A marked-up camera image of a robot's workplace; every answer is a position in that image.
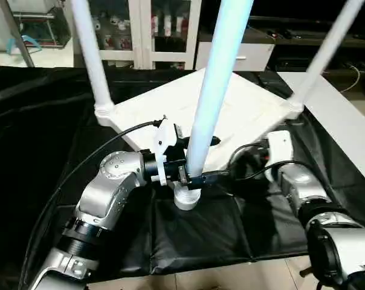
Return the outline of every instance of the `glass cabinet door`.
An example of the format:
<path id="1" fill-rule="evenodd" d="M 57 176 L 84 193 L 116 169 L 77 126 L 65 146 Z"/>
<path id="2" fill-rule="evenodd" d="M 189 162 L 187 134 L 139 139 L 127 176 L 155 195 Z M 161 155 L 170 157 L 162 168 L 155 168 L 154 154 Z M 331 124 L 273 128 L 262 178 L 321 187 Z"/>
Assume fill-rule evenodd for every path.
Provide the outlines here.
<path id="1" fill-rule="evenodd" d="M 108 65 L 140 68 L 139 37 L 133 21 L 138 7 L 133 0 L 88 0 L 102 60 Z"/>
<path id="2" fill-rule="evenodd" d="M 186 69 L 188 65 L 192 69 L 200 6 L 201 0 L 141 2 L 142 19 L 149 23 L 148 27 L 143 25 L 143 42 L 147 46 L 144 62 L 149 68 Z"/>

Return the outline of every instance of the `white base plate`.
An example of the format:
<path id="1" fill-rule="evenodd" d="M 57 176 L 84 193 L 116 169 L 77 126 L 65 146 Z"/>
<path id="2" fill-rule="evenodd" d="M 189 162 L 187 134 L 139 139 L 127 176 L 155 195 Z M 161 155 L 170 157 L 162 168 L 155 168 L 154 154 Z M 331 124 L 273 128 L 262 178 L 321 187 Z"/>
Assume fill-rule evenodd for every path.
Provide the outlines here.
<path id="1" fill-rule="evenodd" d="M 114 129 L 123 131 L 166 115 L 181 126 L 184 137 L 190 136 L 204 71 L 201 69 L 115 105 L 111 116 Z M 224 169 L 237 147 L 258 140 L 290 112 L 286 100 L 233 73 L 215 129 L 215 136 L 221 142 L 210 148 L 204 171 Z M 153 151 L 155 131 L 155 127 L 145 127 L 127 134 L 124 139 L 134 150 Z"/>

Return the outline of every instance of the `white pole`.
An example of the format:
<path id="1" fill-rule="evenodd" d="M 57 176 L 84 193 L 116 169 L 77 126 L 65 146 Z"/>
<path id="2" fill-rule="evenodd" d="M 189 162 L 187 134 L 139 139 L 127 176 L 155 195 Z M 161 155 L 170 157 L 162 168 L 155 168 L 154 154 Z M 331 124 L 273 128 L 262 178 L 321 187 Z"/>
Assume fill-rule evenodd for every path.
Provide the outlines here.
<path id="1" fill-rule="evenodd" d="M 112 111 L 114 104 L 110 98 L 105 71 L 100 60 L 88 0 L 72 0 L 71 3 L 80 46 L 94 93 L 95 113 L 107 114 Z"/>
<path id="2" fill-rule="evenodd" d="M 362 4 L 365 0 L 347 0 L 340 15 L 334 22 L 328 35 L 322 43 L 317 54 L 313 58 L 307 75 L 302 81 L 301 85 L 296 89 L 293 95 L 288 99 L 292 105 L 299 107 L 300 112 L 303 110 L 303 105 L 306 102 L 309 91 L 314 86 L 315 81 L 324 69 L 329 65 L 335 51 L 341 44 L 347 31 L 350 29 L 356 15 L 358 14 Z"/>
<path id="3" fill-rule="evenodd" d="M 253 0 L 222 0 L 187 151 L 190 176 L 202 173 Z"/>

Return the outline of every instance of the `black cloth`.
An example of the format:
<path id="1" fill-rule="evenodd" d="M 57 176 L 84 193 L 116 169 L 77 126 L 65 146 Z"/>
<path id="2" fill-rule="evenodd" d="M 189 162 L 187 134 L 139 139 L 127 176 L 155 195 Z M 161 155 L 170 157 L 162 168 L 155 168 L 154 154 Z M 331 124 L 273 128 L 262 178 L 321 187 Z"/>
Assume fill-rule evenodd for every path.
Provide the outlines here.
<path id="1" fill-rule="evenodd" d="M 123 102 L 190 71 L 108 69 L 113 101 Z M 240 73 L 269 91 L 291 90 L 274 72 Z M 291 132 L 295 159 L 317 166 L 331 195 L 365 225 L 365 179 L 307 110 L 281 129 Z M 0 67 L 0 272 L 21 266 L 29 233 L 66 173 L 115 135 L 97 124 L 85 69 Z M 63 187 L 41 256 L 53 246 L 102 158 L 130 150 L 110 144 Z M 307 253 L 302 226 L 264 179 L 202 191 L 192 211 L 180 211 L 167 187 L 134 190 L 117 223 L 96 280 L 172 272 Z"/>

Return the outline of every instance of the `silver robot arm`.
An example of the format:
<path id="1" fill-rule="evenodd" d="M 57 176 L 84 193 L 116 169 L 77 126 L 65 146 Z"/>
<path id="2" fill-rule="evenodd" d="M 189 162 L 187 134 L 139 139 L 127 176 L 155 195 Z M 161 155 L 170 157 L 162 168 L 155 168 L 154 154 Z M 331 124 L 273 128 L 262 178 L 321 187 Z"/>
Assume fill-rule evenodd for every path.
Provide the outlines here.
<path id="1" fill-rule="evenodd" d="M 305 228 L 315 277 L 335 289 L 365 289 L 365 228 L 331 201 L 305 166 L 282 166 L 275 180 Z"/>
<path id="2" fill-rule="evenodd" d="M 62 237 L 51 249 L 30 290 L 84 289 L 121 215 L 130 192 L 145 185 L 143 154 L 118 151 L 106 156 L 86 186 Z"/>

